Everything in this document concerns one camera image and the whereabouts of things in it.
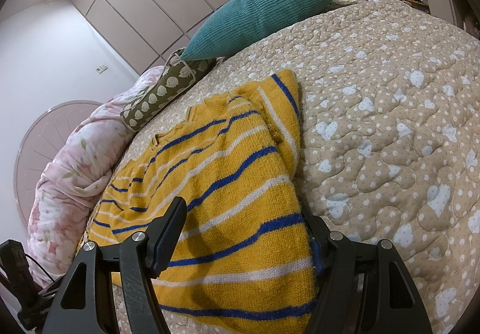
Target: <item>black mount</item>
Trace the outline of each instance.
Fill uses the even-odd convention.
[[[135,334],[169,334],[152,282],[172,257],[187,217],[176,197],[145,232],[105,247],[86,242],[58,289],[43,334],[119,334],[111,272],[120,272],[125,306]]]
[[[317,278],[320,294],[306,334],[342,333],[354,276],[360,273],[364,282],[355,334],[432,333],[417,287],[392,242],[352,242],[339,231],[330,231],[306,205],[302,213],[320,245],[325,267]]]
[[[317,276],[320,293],[305,334],[342,334],[358,274],[364,282],[355,334],[432,333],[415,283],[392,242],[352,242],[330,231],[307,206],[302,213],[320,248],[322,266]],[[86,242],[67,274],[40,293],[30,281],[21,244],[9,241],[0,257],[15,296],[23,300],[18,314],[22,324],[41,328],[45,322],[43,334],[119,334],[111,273],[120,272],[132,333],[170,334],[150,279],[168,267],[186,216],[185,200],[176,197],[145,232],[105,247]]]

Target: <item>clothes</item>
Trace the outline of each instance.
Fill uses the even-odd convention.
[[[122,242],[182,196],[183,233],[153,280],[162,309],[246,334],[303,332],[316,289],[291,183],[298,97],[293,73],[282,70],[189,109],[116,173],[88,238]]]

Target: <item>corduroy pillow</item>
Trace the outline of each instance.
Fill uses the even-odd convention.
[[[182,59],[232,56],[306,18],[332,0],[231,0],[213,13],[185,48]]]

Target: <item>polka dot pattern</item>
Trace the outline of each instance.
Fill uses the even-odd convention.
[[[321,14],[220,64],[136,136],[122,164],[187,107],[292,69],[302,97],[299,197],[352,240],[392,240],[441,333],[480,283],[478,45],[395,0]],[[200,330],[186,332],[216,332]]]

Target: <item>headboard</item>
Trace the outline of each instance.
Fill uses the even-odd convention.
[[[42,114],[23,137],[13,175],[14,193],[20,216],[28,224],[35,199],[35,186],[70,133],[101,104],[95,101],[69,101]]]

